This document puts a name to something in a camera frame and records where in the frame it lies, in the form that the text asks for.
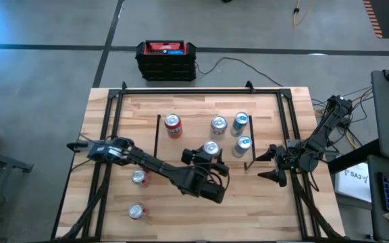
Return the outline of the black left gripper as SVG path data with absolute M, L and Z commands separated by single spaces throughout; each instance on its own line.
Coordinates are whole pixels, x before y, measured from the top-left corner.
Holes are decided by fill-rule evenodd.
M 197 150 L 184 149 L 182 152 L 182 162 L 187 165 L 201 166 L 207 171 L 216 170 L 221 176 L 228 176 L 230 168 L 222 161 L 223 149 L 221 148 L 217 156 L 217 161 L 213 162 L 215 157 L 207 154 L 202 145 Z

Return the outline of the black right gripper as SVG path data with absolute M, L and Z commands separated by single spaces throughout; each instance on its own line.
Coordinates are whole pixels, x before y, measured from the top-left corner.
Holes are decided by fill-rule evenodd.
M 259 155 L 256 161 L 271 161 L 274 158 L 275 170 L 258 173 L 261 178 L 277 182 L 280 187 L 287 185 L 286 170 L 296 167 L 296 157 L 289 153 L 283 146 L 271 145 L 271 150 Z

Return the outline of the silver Diet Coke can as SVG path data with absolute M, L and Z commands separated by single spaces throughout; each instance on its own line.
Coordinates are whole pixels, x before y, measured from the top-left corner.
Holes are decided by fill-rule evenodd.
M 222 140 L 225 136 L 228 127 L 228 122 L 223 116 L 215 116 L 211 120 L 210 137 L 213 140 Z
M 208 140 L 204 143 L 202 150 L 212 157 L 217 157 L 220 154 L 221 147 L 216 141 Z

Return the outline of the blue silver Red Bull can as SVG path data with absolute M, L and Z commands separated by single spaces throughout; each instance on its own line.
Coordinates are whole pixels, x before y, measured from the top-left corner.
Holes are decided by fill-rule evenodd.
M 241 158 L 246 154 L 246 152 L 251 148 L 251 146 L 252 140 L 249 136 L 239 136 L 236 141 L 236 144 L 232 149 L 232 154 L 236 158 Z
M 238 112 L 235 115 L 232 123 L 231 134 L 233 136 L 240 136 L 249 122 L 249 115 L 245 112 Z

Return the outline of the red Coca-Cola can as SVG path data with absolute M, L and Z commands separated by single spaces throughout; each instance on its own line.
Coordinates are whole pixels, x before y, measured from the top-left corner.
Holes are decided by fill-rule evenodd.
M 151 174 L 145 169 L 137 169 L 132 173 L 131 180 L 138 186 L 148 187 L 151 184 Z

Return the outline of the red soda can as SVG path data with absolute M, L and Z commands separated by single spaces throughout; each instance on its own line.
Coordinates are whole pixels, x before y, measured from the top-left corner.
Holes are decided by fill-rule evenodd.
M 149 216 L 149 208 L 141 202 L 129 206 L 128 215 L 133 220 L 146 219 Z

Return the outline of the black diagonal support beam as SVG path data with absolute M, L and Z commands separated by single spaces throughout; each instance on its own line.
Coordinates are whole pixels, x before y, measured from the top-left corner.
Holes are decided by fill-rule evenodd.
M 330 174 L 341 172 L 349 167 L 357 165 L 367 160 L 369 155 L 380 155 L 380 143 L 375 139 L 357 150 L 351 151 L 328 162 Z

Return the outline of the white printed paper sheet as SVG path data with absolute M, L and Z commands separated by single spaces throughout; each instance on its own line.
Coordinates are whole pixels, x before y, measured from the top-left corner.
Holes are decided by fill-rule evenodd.
M 360 163 L 335 174 L 335 192 L 371 202 L 368 164 Z

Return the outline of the black and red power box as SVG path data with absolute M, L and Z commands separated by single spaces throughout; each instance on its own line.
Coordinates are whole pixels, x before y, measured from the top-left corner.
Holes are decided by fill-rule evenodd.
M 183 40 L 146 40 L 136 47 L 135 59 L 147 81 L 193 81 L 197 47 Z

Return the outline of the dark grey desk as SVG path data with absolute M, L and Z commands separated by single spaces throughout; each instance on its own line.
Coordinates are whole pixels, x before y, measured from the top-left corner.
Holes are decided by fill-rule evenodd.
M 384 210 L 380 175 L 381 173 L 389 173 L 389 158 L 369 155 L 367 164 L 371 189 L 373 236 L 377 241 L 389 242 L 389 221 L 383 216 L 387 211 Z

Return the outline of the wooden shelf with black frame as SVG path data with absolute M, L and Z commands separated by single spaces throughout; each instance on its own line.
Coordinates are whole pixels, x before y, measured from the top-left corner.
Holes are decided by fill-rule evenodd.
M 206 142 L 212 140 L 219 145 L 222 161 L 226 165 L 235 163 L 242 168 L 243 172 L 247 173 L 256 157 L 253 118 L 250 115 L 247 116 L 246 126 L 239 134 L 234 135 L 232 124 L 229 124 L 227 130 L 221 136 L 211 131 L 212 119 L 211 116 L 206 118 L 184 118 L 182 120 L 182 135 L 178 138 L 172 138 L 167 133 L 165 116 L 158 115 L 153 155 L 163 161 L 176 162 L 181 165 L 183 150 L 199 149 Z M 247 136 L 251 140 L 251 146 L 244 153 L 235 151 L 240 136 Z

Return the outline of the black aluminium table frame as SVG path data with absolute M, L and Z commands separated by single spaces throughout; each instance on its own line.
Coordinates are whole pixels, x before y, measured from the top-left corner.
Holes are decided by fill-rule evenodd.
M 157 116 L 175 113 L 181 119 L 222 115 L 232 120 L 239 111 L 253 118 L 256 157 L 269 145 L 307 138 L 316 121 L 309 91 L 296 88 L 94 88 L 90 91 L 78 136 L 92 140 L 130 138 L 153 155 Z M 53 237 L 69 232 L 96 189 L 103 200 L 86 220 L 82 235 L 89 240 L 131 241 L 293 241 L 322 236 L 323 231 L 291 185 L 279 187 L 257 174 L 274 168 L 255 160 L 247 173 L 228 165 L 224 200 L 217 204 L 183 195 L 164 177 L 134 184 L 134 165 L 99 165 L 74 155 L 74 170 L 56 219 Z M 149 208 L 146 219 L 133 220 L 130 205 Z

